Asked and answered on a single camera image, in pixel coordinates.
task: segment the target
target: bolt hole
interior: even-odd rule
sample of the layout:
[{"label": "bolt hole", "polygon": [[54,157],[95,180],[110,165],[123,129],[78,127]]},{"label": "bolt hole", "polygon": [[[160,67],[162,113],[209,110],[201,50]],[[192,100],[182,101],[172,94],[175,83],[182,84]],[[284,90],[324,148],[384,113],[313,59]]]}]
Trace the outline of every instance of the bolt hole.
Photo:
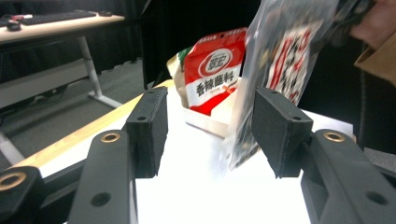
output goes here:
[{"label": "bolt hole", "polygon": [[374,203],[378,203],[381,205],[388,204],[388,200],[384,196],[382,196],[381,194],[379,194],[377,192],[368,191],[368,192],[366,192],[366,197]]},{"label": "bolt hole", "polygon": [[13,175],[13,176],[10,176],[10,177],[7,178],[7,179],[4,179],[0,184],[1,184],[1,185],[12,185],[12,184],[14,184],[15,182],[17,182],[19,179],[20,179],[19,177]]},{"label": "bolt hole", "polygon": [[110,201],[111,196],[109,193],[103,192],[98,193],[91,199],[91,204],[95,207],[100,207],[108,203]]},{"label": "bolt hole", "polygon": [[101,140],[102,140],[102,142],[105,142],[105,143],[112,143],[112,142],[119,140],[119,138],[120,138],[120,135],[118,133],[108,133],[108,134],[102,136]]},{"label": "bolt hole", "polygon": [[344,142],[346,140],[343,135],[338,133],[325,133],[324,136],[334,142]]},{"label": "bolt hole", "polygon": [[13,189],[14,187],[17,187],[20,183],[22,183],[25,179],[26,174],[22,172],[0,176],[0,191]]}]

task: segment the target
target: table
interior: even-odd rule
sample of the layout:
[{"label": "table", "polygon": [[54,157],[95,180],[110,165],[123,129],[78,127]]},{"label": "table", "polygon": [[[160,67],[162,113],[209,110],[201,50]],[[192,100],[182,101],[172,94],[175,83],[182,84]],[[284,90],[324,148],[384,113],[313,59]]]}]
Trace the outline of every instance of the table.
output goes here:
[{"label": "table", "polygon": [[[222,139],[185,123],[172,80],[160,86],[168,87],[169,133],[159,175],[136,179],[139,223],[309,223],[300,178],[275,179],[261,152],[228,171],[220,156]],[[85,159],[91,140],[103,131],[119,130],[140,97],[17,166],[38,167],[45,177]],[[314,129],[323,121],[332,129],[351,132],[344,122],[310,117]]]},{"label": "table", "polygon": [[[120,106],[119,102],[102,94],[85,34],[96,32],[105,27],[120,25],[122,21],[124,21],[122,16],[100,17],[96,15],[96,17],[70,21],[57,21],[30,26],[22,25],[21,31],[18,32],[10,32],[7,27],[1,27],[0,52],[33,48],[76,38],[83,58],[28,77],[0,84],[0,108],[15,104],[44,91],[50,91],[85,76],[89,76],[92,83],[93,91],[89,93],[91,98],[112,107]],[[24,159],[1,130],[0,150],[11,164]]]}]

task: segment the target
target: plastic bag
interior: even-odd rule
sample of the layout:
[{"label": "plastic bag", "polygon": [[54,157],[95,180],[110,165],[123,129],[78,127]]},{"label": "plastic bag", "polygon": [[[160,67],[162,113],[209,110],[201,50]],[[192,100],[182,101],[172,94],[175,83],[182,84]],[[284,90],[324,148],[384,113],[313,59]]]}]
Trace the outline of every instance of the plastic bag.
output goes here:
[{"label": "plastic bag", "polygon": [[262,0],[247,29],[247,57],[224,140],[230,169],[259,149],[250,130],[256,87],[277,90],[298,104],[337,4],[338,0]]}]

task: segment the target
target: person's hand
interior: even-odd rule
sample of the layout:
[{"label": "person's hand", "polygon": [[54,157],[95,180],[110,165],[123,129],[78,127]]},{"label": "person's hand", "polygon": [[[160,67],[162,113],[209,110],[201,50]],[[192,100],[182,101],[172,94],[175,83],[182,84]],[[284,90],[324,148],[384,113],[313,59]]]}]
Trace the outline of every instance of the person's hand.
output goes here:
[{"label": "person's hand", "polygon": [[372,49],[378,49],[396,32],[396,0],[375,2],[361,23],[352,27],[350,32]]}]

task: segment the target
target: wooden table edge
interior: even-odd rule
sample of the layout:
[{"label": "wooden table edge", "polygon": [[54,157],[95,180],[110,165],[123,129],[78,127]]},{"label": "wooden table edge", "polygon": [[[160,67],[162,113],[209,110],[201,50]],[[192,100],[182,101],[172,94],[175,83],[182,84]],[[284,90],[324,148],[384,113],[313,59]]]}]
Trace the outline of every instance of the wooden table edge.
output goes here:
[{"label": "wooden table edge", "polygon": [[[165,86],[172,87],[174,81],[172,79],[166,80],[157,87]],[[109,126],[111,123],[115,122],[119,118],[131,113],[134,107],[139,102],[143,93],[135,97],[133,100],[127,102],[126,104],[108,112],[101,118],[94,120],[93,122],[85,125],[84,127],[78,129],[77,131],[70,133],[65,138],[53,143],[52,145],[45,147],[44,149],[38,151],[36,154],[26,158],[25,160],[17,163],[15,166],[34,166],[41,167],[47,162],[59,157],[61,154],[65,153],[69,148],[76,146],[79,142],[99,133],[105,127]]]}]

